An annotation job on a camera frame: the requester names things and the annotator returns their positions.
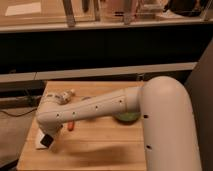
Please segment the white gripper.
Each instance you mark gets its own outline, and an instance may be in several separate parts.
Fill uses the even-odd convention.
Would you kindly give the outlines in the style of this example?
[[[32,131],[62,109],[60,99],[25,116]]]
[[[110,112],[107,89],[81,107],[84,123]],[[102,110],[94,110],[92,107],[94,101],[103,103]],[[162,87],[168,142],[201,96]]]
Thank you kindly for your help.
[[[49,135],[55,137],[56,134],[62,129],[63,125],[61,123],[40,123],[39,128],[41,130],[40,143],[45,143],[45,136]],[[57,137],[53,138],[50,148],[52,148],[57,142]]]

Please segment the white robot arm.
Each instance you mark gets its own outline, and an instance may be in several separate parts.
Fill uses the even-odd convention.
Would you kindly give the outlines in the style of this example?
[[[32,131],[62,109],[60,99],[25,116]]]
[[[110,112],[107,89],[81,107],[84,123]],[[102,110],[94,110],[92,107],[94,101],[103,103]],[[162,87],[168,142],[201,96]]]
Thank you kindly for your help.
[[[67,122],[126,113],[142,119],[147,171],[202,171],[191,99],[168,76],[68,104],[57,93],[45,94],[36,112],[36,147],[50,147]]]

